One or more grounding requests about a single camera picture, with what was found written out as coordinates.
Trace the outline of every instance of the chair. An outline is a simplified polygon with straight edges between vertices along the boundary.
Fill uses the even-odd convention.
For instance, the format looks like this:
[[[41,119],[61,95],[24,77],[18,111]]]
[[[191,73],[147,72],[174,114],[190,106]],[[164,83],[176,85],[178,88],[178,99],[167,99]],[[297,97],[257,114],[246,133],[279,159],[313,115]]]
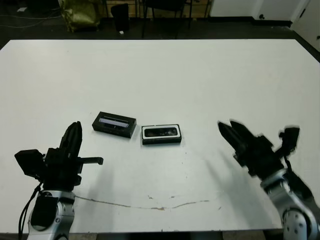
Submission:
[[[187,3],[187,0],[142,0],[142,2],[143,2],[143,27],[142,27],[142,36],[141,36],[142,38],[144,38],[144,36],[145,36],[148,8],[152,9],[153,19],[155,19],[155,9],[172,11],[172,12],[174,12],[174,18],[176,18],[177,12],[180,11],[180,24],[179,24],[179,27],[178,27],[176,34],[175,34],[175,38],[177,38],[179,29],[180,29],[180,25],[182,22],[182,15],[184,12],[184,7],[185,7],[185,4],[188,4],[188,5],[190,5],[189,23],[188,23],[188,28],[190,29],[193,0],[190,0],[189,3]]]

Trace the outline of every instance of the scratch mark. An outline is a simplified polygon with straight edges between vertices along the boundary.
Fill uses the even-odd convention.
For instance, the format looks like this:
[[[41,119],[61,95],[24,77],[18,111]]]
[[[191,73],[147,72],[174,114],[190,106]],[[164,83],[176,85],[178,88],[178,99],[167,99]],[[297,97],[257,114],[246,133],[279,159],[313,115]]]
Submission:
[[[110,204],[110,205],[119,206],[119,207],[131,208],[131,206],[129,206],[129,205],[123,205],[123,204],[118,204],[118,203],[113,203],[113,202],[108,202],[108,201],[99,201],[99,200],[95,200],[93,198],[86,198],[86,197],[82,197],[82,196],[75,196],[75,197],[78,198],[78,199],[92,201],[92,202],[95,202],[95,203]]]
[[[182,206],[185,206],[185,205],[189,205],[189,204],[197,204],[197,203],[207,203],[207,202],[210,202],[209,200],[201,200],[201,201],[192,201],[192,202],[186,202],[184,204],[180,204],[178,206],[174,206],[174,207],[170,207],[171,209],[177,209],[177,208],[180,208]]]
[[[118,204],[118,203],[109,202],[109,201],[100,201],[100,200],[95,200],[93,198],[86,198],[86,197],[77,196],[77,195],[75,197],[78,198],[78,199],[87,200],[87,201],[91,201],[91,202],[95,202],[95,203],[109,204],[109,205],[118,206],[118,207],[124,207],[124,208],[148,209],[148,210],[159,210],[159,211],[164,211],[164,210],[169,210],[169,209],[177,209],[177,208],[180,208],[180,207],[183,207],[183,206],[186,206],[186,205],[190,205],[190,204],[198,204],[198,203],[210,202],[209,200],[201,200],[201,201],[186,202],[186,203],[183,203],[183,204],[180,204],[180,205],[177,205],[177,206],[143,207],[143,206],[130,206],[130,205]]]

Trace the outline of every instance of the floor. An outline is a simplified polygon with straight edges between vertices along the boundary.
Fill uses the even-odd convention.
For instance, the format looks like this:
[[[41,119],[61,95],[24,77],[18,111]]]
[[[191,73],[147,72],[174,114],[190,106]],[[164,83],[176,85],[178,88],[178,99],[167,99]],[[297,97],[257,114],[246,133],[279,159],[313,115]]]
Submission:
[[[0,49],[6,43],[15,39],[81,39],[81,40],[139,40],[141,39],[142,21],[130,19],[130,30],[124,35],[119,34],[111,19],[102,19],[99,31],[85,29],[74,33],[67,32],[64,20],[59,16],[59,11],[32,12],[28,8],[24,12],[17,12],[18,8],[25,7],[26,3],[15,0],[0,0]],[[177,29],[174,19],[149,20],[146,25],[145,39],[174,39]],[[320,62],[320,54],[311,45],[304,41],[298,34],[287,26],[255,25],[250,21],[225,21],[217,22],[212,19],[198,19],[191,22],[185,21],[180,28],[178,39],[296,39],[311,55]],[[12,239],[15,236],[0,236],[0,239]],[[268,240],[278,239],[272,232],[264,236],[262,231],[224,232],[225,240]],[[189,235],[179,239],[192,239]],[[70,239],[114,239],[109,237],[90,235],[76,235]]]

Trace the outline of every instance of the black rectangular case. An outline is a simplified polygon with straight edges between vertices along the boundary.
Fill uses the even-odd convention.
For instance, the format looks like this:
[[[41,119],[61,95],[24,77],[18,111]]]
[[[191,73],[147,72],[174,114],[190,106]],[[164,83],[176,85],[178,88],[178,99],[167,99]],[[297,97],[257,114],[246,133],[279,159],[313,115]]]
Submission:
[[[100,112],[92,123],[95,131],[131,138],[137,120],[135,118],[120,116],[107,112]]]

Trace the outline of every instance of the table surface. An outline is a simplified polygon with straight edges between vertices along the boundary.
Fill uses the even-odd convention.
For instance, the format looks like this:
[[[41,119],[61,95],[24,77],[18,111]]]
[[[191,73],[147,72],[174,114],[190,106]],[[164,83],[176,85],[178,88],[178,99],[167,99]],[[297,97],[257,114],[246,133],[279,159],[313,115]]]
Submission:
[[[104,163],[83,167],[72,233],[280,228],[219,120],[276,147],[279,130],[299,125],[290,160],[320,201],[320,65],[295,40],[12,40],[0,51],[0,109],[1,233],[18,231],[38,184],[14,154],[58,147],[74,121],[79,156]],[[95,132],[100,111],[136,118],[132,138]],[[142,146],[141,126],[164,124],[180,125],[181,144]]]

